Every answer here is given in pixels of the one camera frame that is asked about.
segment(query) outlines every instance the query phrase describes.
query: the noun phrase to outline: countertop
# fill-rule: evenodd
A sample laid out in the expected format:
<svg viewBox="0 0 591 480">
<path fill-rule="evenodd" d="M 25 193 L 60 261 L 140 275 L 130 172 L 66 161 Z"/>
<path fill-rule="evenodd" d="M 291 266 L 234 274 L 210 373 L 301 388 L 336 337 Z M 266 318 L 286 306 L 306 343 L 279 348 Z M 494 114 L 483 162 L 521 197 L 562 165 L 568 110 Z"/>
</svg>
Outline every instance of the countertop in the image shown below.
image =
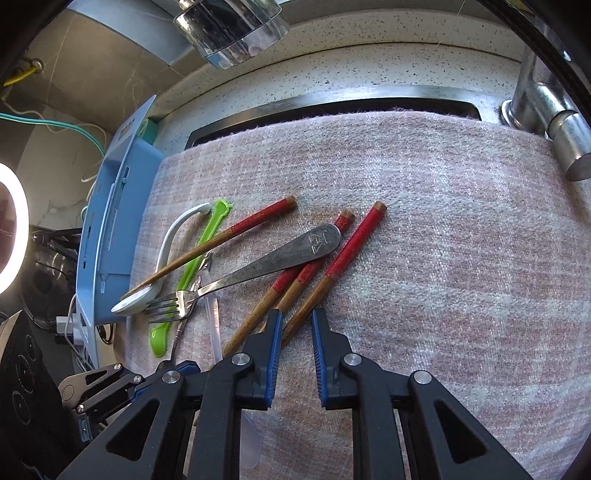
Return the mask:
<svg viewBox="0 0 591 480">
<path fill-rule="evenodd" d="M 240 66 L 204 66 L 160 95 L 150 111 L 161 119 L 154 145 L 177 153 L 195 129 L 311 92 L 439 85 L 509 98 L 523 46 L 506 27 L 447 12 L 381 9 L 312 20 Z"/>
</svg>

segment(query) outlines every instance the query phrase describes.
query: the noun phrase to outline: chrome faucet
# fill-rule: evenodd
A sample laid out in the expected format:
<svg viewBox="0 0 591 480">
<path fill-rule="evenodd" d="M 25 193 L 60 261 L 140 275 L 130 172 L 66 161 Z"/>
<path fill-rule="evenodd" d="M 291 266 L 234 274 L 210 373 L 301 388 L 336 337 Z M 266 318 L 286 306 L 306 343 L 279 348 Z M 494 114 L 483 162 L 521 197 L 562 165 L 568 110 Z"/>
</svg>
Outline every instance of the chrome faucet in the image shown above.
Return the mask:
<svg viewBox="0 0 591 480">
<path fill-rule="evenodd" d="M 179 0 L 175 25 L 215 68 L 253 58 L 289 30 L 274 0 Z"/>
<path fill-rule="evenodd" d="M 558 36 L 541 20 L 536 27 L 570 61 Z M 525 48 L 512 100 L 501 106 L 505 122 L 553 141 L 554 156 L 568 180 L 591 178 L 591 128 L 555 75 Z"/>
</svg>

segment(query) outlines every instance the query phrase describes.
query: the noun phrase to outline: metal screw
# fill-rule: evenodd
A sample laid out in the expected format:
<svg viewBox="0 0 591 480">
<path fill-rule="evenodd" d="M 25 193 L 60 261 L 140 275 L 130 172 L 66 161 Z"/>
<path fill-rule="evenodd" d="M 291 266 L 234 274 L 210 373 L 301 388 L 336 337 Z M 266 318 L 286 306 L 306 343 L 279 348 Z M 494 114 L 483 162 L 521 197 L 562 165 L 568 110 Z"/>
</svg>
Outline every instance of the metal screw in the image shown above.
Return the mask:
<svg viewBox="0 0 591 480">
<path fill-rule="evenodd" d="M 162 375 L 162 381 L 164 383 L 176 383 L 181 379 L 181 374 L 178 373 L 176 370 L 168 370 L 167 372 L 164 372 L 164 375 Z"/>
<path fill-rule="evenodd" d="M 39 59 L 32 59 L 31 67 L 35 67 L 37 69 L 37 73 L 40 73 L 45 68 L 45 65 L 43 65 L 43 62 Z"/>
<path fill-rule="evenodd" d="M 416 383 L 420 383 L 421 385 L 427 385 L 433 379 L 431 374 L 425 370 L 417 370 L 413 377 L 414 381 Z"/>
<path fill-rule="evenodd" d="M 362 358 L 361 355 L 358 355 L 356 353 L 347 353 L 343 360 L 347 365 L 354 367 L 355 365 L 359 365 L 361 363 Z"/>
<path fill-rule="evenodd" d="M 251 361 L 251 358 L 246 353 L 237 353 L 232 357 L 232 363 L 234 365 L 246 365 Z"/>
</svg>

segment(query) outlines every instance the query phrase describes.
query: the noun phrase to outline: chopstick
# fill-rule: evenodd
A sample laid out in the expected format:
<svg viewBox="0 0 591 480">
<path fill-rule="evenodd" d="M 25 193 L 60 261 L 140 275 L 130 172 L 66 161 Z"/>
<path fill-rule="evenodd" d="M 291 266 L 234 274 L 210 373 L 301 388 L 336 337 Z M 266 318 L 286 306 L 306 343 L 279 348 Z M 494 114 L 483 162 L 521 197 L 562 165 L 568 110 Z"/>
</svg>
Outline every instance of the chopstick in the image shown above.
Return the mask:
<svg viewBox="0 0 591 480">
<path fill-rule="evenodd" d="M 193 248 L 189 252 L 181 255 L 177 259 L 170 262 L 164 268 L 158 270 L 154 275 L 146 278 L 143 282 L 136 285 L 134 288 L 129 290 L 121 299 L 131 295 L 132 293 L 137 292 L 141 288 L 145 287 L 146 285 L 150 285 L 151 283 L 155 282 L 156 280 L 161 279 L 163 276 L 171 273 L 172 271 L 176 270 L 178 267 L 182 267 L 185 263 L 190 262 L 194 258 L 197 258 L 199 255 L 203 255 L 204 253 L 209 252 L 211 249 L 218 247 L 219 245 L 231 240 L 232 238 L 240 235 L 241 233 L 250 230 L 251 228 L 260 225 L 261 223 L 267 221 L 269 218 L 279 215 L 280 213 L 289 212 L 293 210 L 297 206 L 297 200 L 294 196 L 289 196 L 280 200 L 279 202 L 273 203 L 273 205 L 269 205 L 267 208 L 263 208 L 257 213 L 241 220 L 240 222 L 232 225 L 230 228 L 225 229 L 223 232 L 220 232 L 213 238 L 209 239 L 207 242 L 202 243 L 201 245 Z"/>
<path fill-rule="evenodd" d="M 281 347 L 285 347 L 285 345 L 289 343 L 304 324 L 314 307 L 326 297 L 330 289 L 345 272 L 355 255 L 359 252 L 363 243 L 365 243 L 370 234 L 375 230 L 380 220 L 384 218 L 386 209 L 386 205 L 382 202 L 374 203 L 347 244 L 326 269 L 326 272 L 316 284 L 312 292 L 310 292 L 304 302 L 300 305 L 300 308 L 297 309 L 290 321 L 283 327 Z"/>
<path fill-rule="evenodd" d="M 228 355 L 236 353 L 238 348 L 242 345 L 246 337 L 256 328 L 264 314 L 277 302 L 281 294 L 285 292 L 285 289 L 293 282 L 300 270 L 301 265 L 288 268 L 281 272 L 281 275 L 277 277 L 277 280 L 273 282 L 273 285 L 267 293 L 265 293 L 259 302 L 254 306 L 251 312 L 246 316 L 244 322 L 238 327 L 238 330 L 228 340 L 227 344 L 223 347 L 223 356 L 226 358 Z"/>
<path fill-rule="evenodd" d="M 338 218 L 335 220 L 336 227 L 341 233 L 344 233 L 347 228 L 351 226 L 355 220 L 355 215 L 349 209 L 343 209 Z M 265 313 L 273 308 L 273 305 L 279 300 L 281 294 L 287 290 L 280 301 L 283 302 L 283 308 L 279 308 L 281 313 L 285 314 L 293 307 L 294 303 L 299 298 L 301 292 L 305 289 L 306 285 L 316 275 L 318 270 L 322 267 L 324 258 L 319 258 L 312 262 L 302 265 L 296 265 L 295 267 L 284 270 L 281 275 L 275 280 L 271 288 L 263 295 L 260 301 L 254 306 L 251 312 L 244 319 L 244 322 L 238 327 L 238 330 L 228 340 L 227 344 L 223 348 L 224 358 L 228 355 L 236 353 L 237 349 L 242 345 L 246 337 L 249 336 L 256 326 L 260 323 Z"/>
<path fill-rule="evenodd" d="M 339 217 L 335 220 L 335 225 L 339 228 L 341 233 L 345 233 L 354 221 L 355 214 L 349 209 L 344 209 L 340 213 Z M 297 299 L 300 298 L 302 292 L 314 278 L 314 275 L 320 271 L 325 259 L 326 258 L 319 258 L 317 260 L 313 260 L 312 262 L 307 263 L 304 268 L 301 269 L 294 282 L 283 294 L 281 300 L 275 307 L 277 310 L 279 310 L 283 315 L 291 310 L 291 308 L 296 304 Z"/>
</svg>

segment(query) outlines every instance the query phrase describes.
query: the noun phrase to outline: green cable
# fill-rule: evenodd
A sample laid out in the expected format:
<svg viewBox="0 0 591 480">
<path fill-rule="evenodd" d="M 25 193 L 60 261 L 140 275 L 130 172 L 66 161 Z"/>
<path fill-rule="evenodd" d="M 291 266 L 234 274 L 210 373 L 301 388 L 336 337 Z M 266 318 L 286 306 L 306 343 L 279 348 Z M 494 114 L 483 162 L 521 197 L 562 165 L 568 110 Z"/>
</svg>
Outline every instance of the green cable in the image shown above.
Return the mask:
<svg viewBox="0 0 591 480">
<path fill-rule="evenodd" d="M 17 122 L 19 124 L 31 124 L 31 125 L 51 125 L 53 127 L 67 128 L 84 135 L 88 140 L 94 143 L 95 147 L 99 149 L 100 154 L 105 156 L 105 149 L 100 142 L 82 127 L 78 125 L 65 124 L 64 122 L 58 122 L 56 120 L 38 120 L 36 118 L 27 118 L 26 116 L 8 115 L 7 113 L 0 112 L 0 119 L 10 120 L 11 122 Z"/>
</svg>

